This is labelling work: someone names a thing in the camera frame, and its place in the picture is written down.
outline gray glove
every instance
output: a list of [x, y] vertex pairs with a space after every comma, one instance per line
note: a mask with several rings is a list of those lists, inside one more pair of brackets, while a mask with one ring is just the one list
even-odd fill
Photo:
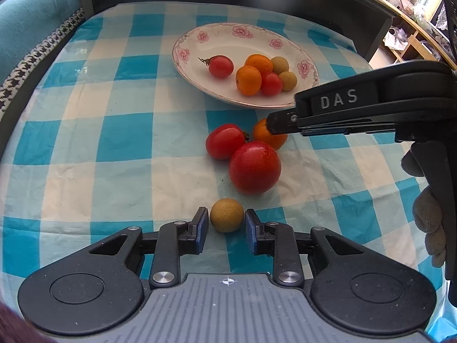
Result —
[[[411, 151], [408, 151], [401, 160], [401, 167], [409, 175], [424, 176]], [[427, 253], [432, 256], [432, 266], [442, 267], [446, 258], [443, 214], [438, 201], [431, 194], [430, 186], [427, 186], [414, 200], [413, 217], [417, 228], [426, 233], [425, 245]]]

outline tomato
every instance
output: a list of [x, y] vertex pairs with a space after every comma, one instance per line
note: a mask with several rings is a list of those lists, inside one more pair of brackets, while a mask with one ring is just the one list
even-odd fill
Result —
[[252, 139], [261, 140], [276, 151], [280, 149], [287, 140], [287, 134], [273, 135], [266, 127], [266, 118], [260, 120], [252, 129]]
[[274, 73], [268, 73], [262, 77], [262, 86], [260, 91], [267, 96], [279, 94], [282, 90], [282, 81], [279, 76]]
[[234, 69], [233, 62], [224, 55], [216, 55], [209, 59], [200, 60], [208, 66], [209, 72], [218, 79], [230, 76]]
[[246, 143], [248, 135], [235, 124], [225, 124], [214, 129], [206, 138], [206, 151], [217, 160], [228, 160]]
[[238, 191], [245, 195], [258, 195], [278, 182], [281, 161], [273, 148], [256, 140], [236, 150], [228, 170], [230, 180]]

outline yellow-green fruit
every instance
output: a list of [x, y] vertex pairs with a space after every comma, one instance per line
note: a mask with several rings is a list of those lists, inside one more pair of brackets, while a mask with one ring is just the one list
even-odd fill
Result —
[[289, 62], [283, 57], [274, 57], [271, 62], [273, 63], [273, 72], [277, 75], [289, 70]]
[[296, 87], [296, 75], [293, 72], [283, 72], [279, 75], [282, 81], [282, 90], [290, 91]]
[[216, 231], [233, 232], [243, 223], [244, 210], [237, 201], [223, 198], [213, 205], [209, 219]]

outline checkered tablecloth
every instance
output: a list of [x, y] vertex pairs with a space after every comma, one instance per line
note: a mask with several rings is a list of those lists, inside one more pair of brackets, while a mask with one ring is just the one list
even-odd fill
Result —
[[[212, 160], [205, 139], [233, 122], [245, 130], [265, 111], [241, 109], [188, 84], [171, 50], [186, 31], [215, 22], [258, 25], [300, 45], [320, 83], [370, 69], [353, 43], [284, 14], [190, 3], [123, 4], [85, 22], [36, 88], [0, 165], [0, 282], [17, 309], [31, 272], [122, 228], [153, 231], [190, 219], [199, 206], [234, 198], [263, 221], [309, 231], [325, 226], [426, 274], [438, 290], [411, 206], [424, 180], [400, 167], [407, 144], [392, 134], [292, 135], [279, 150], [278, 184], [239, 194], [228, 163]], [[147, 277], [152, 256], [143, 269]], [[204, 252], [183, 256], [182, 272], [271, 271], [252, 256], [244, 233], [216, 233]], [[303, 258], [305, 274], [311, 277]]]

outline small orange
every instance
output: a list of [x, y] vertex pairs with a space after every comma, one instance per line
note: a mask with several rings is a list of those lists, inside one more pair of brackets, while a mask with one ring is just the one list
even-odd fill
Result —
[[273, 62], [262, 54], [252, 54], [248, 56], [244, 65], [257, 68], [262, 76], [273, 72]]
[[241, 94], [251, 96], [260, 90], [262, 75], [257, 68], [243, 66], [236, 71], [236, 87]]
[[252, 129], [252, 138], [253, 140], [260, 140], [278, 151], [286, 142], [287, 134], [271, 134], [266, 127], [266, 118], [264, 118], [255, 124], [254, 129]]

